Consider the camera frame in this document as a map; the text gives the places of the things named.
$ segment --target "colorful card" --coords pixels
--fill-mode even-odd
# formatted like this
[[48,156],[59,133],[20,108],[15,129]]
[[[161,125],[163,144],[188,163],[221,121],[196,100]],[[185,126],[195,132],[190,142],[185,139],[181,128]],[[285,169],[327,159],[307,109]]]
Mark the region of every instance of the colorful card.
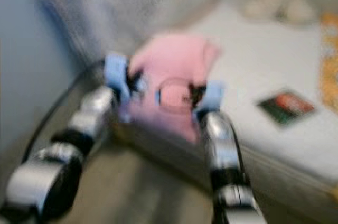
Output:
[[258,106],[279,125],[290,124],[314,111],[312,104],[289,90],[261,101]]

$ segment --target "pink cloth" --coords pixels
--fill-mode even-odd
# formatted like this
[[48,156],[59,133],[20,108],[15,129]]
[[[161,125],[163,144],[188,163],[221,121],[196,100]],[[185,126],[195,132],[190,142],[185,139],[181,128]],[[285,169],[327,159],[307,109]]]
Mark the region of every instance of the pink cloth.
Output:
[[[128,104],[132,119],[140,120],[174,132],[190,142],[196,141],[192,114],[172,113],[156,103],[156,91],[166,80],[184,79],[195,86],[206,83],[209,71],[219,55],[219,49],[208,40],[182,33],[161,34],[150,40],[132,58],[129,75],[142,71],[147,90],[142,102]],[[169,98],[182,95],[182,88],[172,88]]]

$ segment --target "floor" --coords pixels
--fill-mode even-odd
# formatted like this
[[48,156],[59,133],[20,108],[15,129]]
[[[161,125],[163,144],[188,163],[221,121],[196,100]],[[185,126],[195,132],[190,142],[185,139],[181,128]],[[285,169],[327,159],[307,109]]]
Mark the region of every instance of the floor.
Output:
[[87,164],[64,223],[211,222],[209,195],[128,148],[107,142]]

